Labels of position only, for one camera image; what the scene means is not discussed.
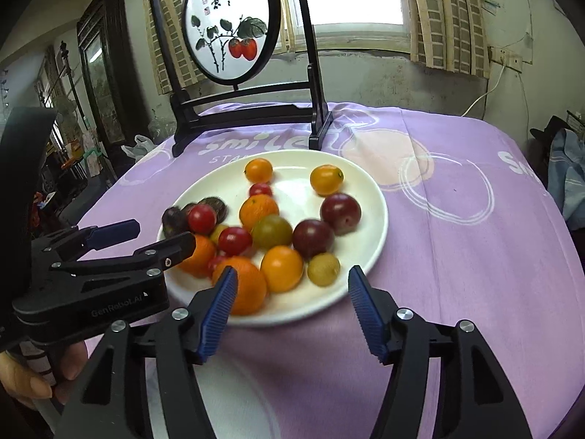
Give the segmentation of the person's left hand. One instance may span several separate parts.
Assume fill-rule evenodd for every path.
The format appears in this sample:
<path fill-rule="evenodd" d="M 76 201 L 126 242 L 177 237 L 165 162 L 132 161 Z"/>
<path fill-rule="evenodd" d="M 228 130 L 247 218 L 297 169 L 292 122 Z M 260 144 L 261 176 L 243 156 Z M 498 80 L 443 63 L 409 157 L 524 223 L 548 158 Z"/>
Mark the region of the person's left hand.
<path fill-rule="evenodd" d="M 64 378 L 55 386 L 43 379 L 27 366 L 19 363 L 7 352 L 1 354 L 1 383 L 10 397 L 19 403 L 35 409 L 34 400 L 55 397 L 60 404 L 66 404 L 71 396 L 74 381 L 87 363 L 88 352 L 85 342 L 72 344 L 60 358 L 60 374 Z"/>

